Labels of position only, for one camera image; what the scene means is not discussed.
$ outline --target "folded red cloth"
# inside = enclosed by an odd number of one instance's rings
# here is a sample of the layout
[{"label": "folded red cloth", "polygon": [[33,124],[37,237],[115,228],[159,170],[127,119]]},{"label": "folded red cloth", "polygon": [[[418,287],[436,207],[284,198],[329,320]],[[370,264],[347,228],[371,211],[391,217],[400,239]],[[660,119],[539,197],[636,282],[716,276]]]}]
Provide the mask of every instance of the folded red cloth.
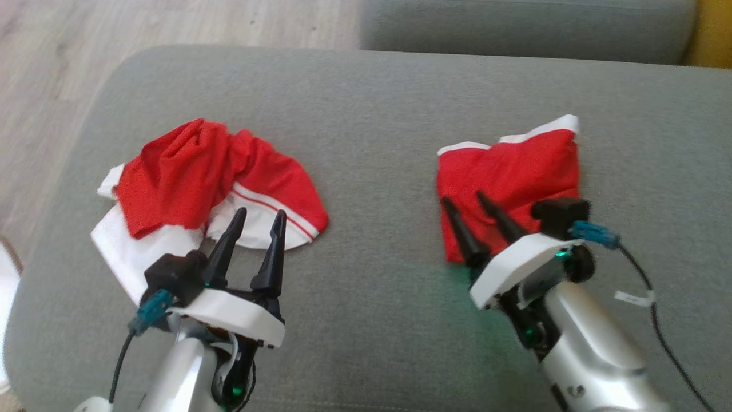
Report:
[{"label": "folded red cloth", "polygon": [[238,182],[274,198],[317,230],[328,217],[302,166],[248,130],[193,120],[146,144],[124,167],[116,195],[130,234],[140,239],[162,225],[199,229]]},{"label": "folded red cloth", "polygon": [[[438,198],[448,196],[473,233],[497,254],[507,247],[496,222],[481,208],[483,191],[529,232],[539,231],[531,205],[561,196],[579,197],[577,117],[566,115],[525,135],[505,136],[498,144],[464,142],[438,152]],[[445,211],[441,216],[446,258],[462,262]]]}]

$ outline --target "white cable label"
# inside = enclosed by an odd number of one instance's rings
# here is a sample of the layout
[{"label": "white cable label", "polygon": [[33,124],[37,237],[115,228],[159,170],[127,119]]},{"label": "white cable label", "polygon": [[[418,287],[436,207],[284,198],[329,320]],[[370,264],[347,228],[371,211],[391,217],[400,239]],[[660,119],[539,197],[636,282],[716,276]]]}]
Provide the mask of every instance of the white cable label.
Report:
[{"label": "white cable label", "polygon": [[656,300],[656,294],[653,293],[653,290],[649,290],[648,295],[645,298],[642,298],[640,296],[630,295],[628,293],[618,290],[615,292],[615,299],[627,302],[629,304],[634,304],[636,306],[648,308],[651,307],[651,304],[653,304],[653,302]]}]

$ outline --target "gray sofa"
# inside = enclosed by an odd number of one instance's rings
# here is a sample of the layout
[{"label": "gray sofa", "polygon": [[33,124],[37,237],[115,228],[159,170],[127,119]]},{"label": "gray sofa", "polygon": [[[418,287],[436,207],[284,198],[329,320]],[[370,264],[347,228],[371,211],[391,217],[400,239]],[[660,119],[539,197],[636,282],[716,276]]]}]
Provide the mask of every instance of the gray sofa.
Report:
[{"label": "gray sofa", "polygon": [[676,64],[696,0],[365,0],[366,50]]},{"label": "gray sofa", "polygon": [[[249,128],[294,156],[331,223],[289,251],[284,345],[257,358],[247,411],[555,411],[499,312],[476,310],[444,261],[436,151],[490,144],[579,116],[581,191],[652,277],[676,355],[719,411],[732,405],[732,72],[441,54],[155,48],[127,60],[94,104],[60,177],[12,309],[7,368],[29,412],[108,393],[135,307],[89,233],[111,166],[190,119]],[[617,252],[594,248],[587,287],[646,352],[677,411],[699,411],[656,341]],[[245,287],[262,253],[238,249]],[[115,411],[136,409],[172,342],[136,339]]]}]

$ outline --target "light wood floor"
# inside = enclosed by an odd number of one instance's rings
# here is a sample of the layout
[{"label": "light wood floor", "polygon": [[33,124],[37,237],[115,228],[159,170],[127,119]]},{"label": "light wood floor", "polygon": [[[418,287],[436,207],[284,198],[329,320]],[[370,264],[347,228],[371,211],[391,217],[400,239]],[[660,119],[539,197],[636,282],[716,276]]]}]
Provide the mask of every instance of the light wood floor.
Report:
[{"label": "light wood floor", "polygon": [[[358,0],[0,0],[0,235],[25,261],[100,86],[131,54],[358,48]],[[0,412],[15,412],[0,396]]]}]

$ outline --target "gray cushion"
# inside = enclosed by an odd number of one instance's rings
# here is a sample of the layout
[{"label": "gray cushion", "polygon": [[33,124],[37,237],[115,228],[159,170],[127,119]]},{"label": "gray cushion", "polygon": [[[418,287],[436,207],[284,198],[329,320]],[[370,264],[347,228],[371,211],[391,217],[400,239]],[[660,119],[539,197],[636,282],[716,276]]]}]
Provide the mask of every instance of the gray cushion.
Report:
[{"label": "gray cushion", "polygon": [[[198,116],[249,128],[302,162],[331,216],[287,253],[282,348],[257,358],[252,411],[551,411],[547,384],[499,312],[444,261],[438,148],[579,116],[581,190],[647,268],[668,341],[709,399],[732,403],[728,245],[732,72],[509,57],[170,46],[111,76],[61,176],[10,319],[7,366],[30,411],[106,396],[135,307],[92,245],[111,166]],[[699,407],[645,309],[642,284],[595,248],[588,288],[648,353],[678,411]],[[238,249],[244,287],[263,254]],[[133,410],[171,344],[133,342],[119,384]]]},{"label": "gray cushion", "polygon": [[675,64],[695,0],[366,0],[361,48]]}]

